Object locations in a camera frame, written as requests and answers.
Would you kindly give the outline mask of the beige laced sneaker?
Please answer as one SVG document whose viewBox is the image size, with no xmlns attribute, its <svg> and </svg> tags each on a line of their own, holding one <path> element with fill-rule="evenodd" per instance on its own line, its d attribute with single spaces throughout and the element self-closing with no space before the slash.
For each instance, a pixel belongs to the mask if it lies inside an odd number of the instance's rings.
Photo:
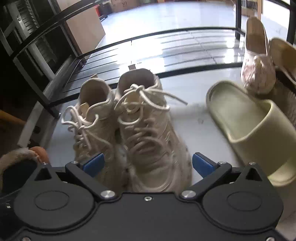
<svg viewBox="0 0 296 241">
<path fill-rule="evenodd" d="M 147 69 L 132 69 L 119 78 L 114 111 L 130 191 L 180 194 L 191 185 L 190 153 L 171 123 L 167 97 L 187 104 L 164 91 L 159 77 Z"/>
<path fill-rule="evenodd" d="M 85 81 L 76 105 L 66 108 L 61 123 L 74 133 L 75 161 L 89 161 L 102 154 L 104 167 L 95 178 L 107 188 L 121 192 L 125 185 L 125 155 L 116 140 L 114 93 L 109 85 L 97 75 Z"/>
</svg>

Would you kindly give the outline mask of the black metal shoe rack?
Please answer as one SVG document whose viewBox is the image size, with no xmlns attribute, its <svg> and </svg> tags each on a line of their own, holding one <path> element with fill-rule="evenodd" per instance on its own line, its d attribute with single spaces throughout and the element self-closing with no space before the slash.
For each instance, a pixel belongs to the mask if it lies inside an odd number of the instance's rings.
<svg viewBox="0 0 296 241">
<path fill-rule="evenodd" d="M 53 118 L 59 119 L 57 106 L 76 100 L 79 96 L 82 82 L 97 74 L 103 77 L 111 88 L 116 88 L 120 75 L 126 67 L 147 67 L 159 78 L 191 74 L 196 72 L 220 70 L 241 67 L 238 55 L 227 62 L 225 55 L 210 55 L 207 45 L 226 44 L 223 49 L 237 49 L 241 38 L 246 38 L 246 30 L 241 28 L 241 2 L 236 2 L 235 27 L 201 26 L 191 28 L 169 29 L 134 36 L 105 46 L 101 46 L 70 60 L 68 67 L 60 76 L 52 80 L 53 89 L 50 94 L 57 99 L 46 97 L 33 82 L 27 71 L 18 60 L 19 54 L 32 47 L 37 39 L 60 26 L 70 16 L 75 16 L 86 9 L 86 6 L 74 8 L 70 13 L 64 10 L 49 23 L 42 25 L 20 45 L 20 50 L 13 52 L 3 33 L 1 43 L 11 58 L 13 64 L 27 81 L 36 95 L 39 108 L 34 108 L 31 114 L 40 115 L 46 110 Z"/>
</svg>

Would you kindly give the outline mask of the wooden cabinet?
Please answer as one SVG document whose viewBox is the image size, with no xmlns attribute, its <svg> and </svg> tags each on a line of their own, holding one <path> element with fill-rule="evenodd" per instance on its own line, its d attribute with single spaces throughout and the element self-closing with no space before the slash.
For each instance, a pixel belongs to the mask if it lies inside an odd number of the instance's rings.
<svg viewBox="0 0 296 241">
<path fill-rule="evenodd" d="M 64 23 L 77 55 L 94 50 L 105 36 L 104 28 L 96 11 L 97 6 L 73 16 Z"/>
</svg>

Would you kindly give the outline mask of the white metal tube leg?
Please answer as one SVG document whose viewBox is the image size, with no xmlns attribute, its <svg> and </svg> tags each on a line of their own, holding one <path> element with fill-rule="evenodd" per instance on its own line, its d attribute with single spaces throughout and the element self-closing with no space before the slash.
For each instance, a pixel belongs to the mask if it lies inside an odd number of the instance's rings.
<svg viewBox="0 0 296 241">
<path fill-rule="evenodd" d="M 70 77 L 71 72 L 76 68 L 77 63 L 78 61 L 76 59 L 74 59 L 72 56 L 69 56 L 58 70 L 55 78 L 51 80 L 46 86 L 45 90 L 43 91 L 43 95 L 48 99 L 48 103 L 51 103 L 53 101 L 53 97 L 56 94 L 59 94 L 62 86 Z M 44 109 L 45 108 L 40 102 L 37 102 L 33 107 L 33 110 L 31 111 L 17 141 L 17 145 L 19 147 L 26 147 L 29 144 L 30 137 Z"/>
</svg>

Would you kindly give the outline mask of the olive green slide sandal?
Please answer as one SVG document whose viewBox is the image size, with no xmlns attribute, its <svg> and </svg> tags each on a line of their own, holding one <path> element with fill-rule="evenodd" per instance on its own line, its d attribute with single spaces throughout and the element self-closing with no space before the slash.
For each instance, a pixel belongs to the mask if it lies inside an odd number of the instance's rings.
<svg viewBox="0 0 296 241">
<path fill-rule="evenodd" d="M 220 81 L 208 90 L 206 104 L 244 164 L 257 163 L 276 187 L 295 180 L 295 128 L 272 100 Z"/>
</svg>

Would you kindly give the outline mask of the wooden chair leg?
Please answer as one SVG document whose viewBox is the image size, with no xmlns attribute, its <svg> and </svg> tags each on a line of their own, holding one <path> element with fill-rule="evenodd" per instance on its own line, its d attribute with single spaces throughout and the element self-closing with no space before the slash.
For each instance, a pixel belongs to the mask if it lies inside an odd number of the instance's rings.
<svg viewBox="0 0 296 241">
<path fill-rule="evenodd" d="M 17 118 L 3 110 L 0 110 L 0 119 L 20 126 L 24 126 L 26 124 L 24 120 L 21 120 L 20 118 Z"/>
</svg>

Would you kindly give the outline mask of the orange fur-lined boot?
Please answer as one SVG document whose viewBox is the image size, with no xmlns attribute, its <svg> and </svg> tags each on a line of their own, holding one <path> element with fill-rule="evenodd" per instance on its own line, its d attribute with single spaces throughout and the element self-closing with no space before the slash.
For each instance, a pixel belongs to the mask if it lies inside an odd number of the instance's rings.
<svg viewBox="0 0 296 241">
<path fill-rule="evenodd" d="M 0 160 L 1 196 L 23 187 L 39 164 L 49 163 L 42 147 L 18 148 L 3 155 Z"/>
</svg>

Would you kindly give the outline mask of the cardboard box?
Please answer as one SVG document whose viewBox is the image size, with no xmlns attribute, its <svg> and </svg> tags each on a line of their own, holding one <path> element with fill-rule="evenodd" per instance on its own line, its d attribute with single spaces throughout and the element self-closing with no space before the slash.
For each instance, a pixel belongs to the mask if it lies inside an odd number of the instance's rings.
<svg viewBox="0 0 296 241">
<path fill-rule="evenodd" d="M 138 0 L 111 0 L 111 8 L 114 13 L 127 11 L 140 6 Z"/>
</svg>

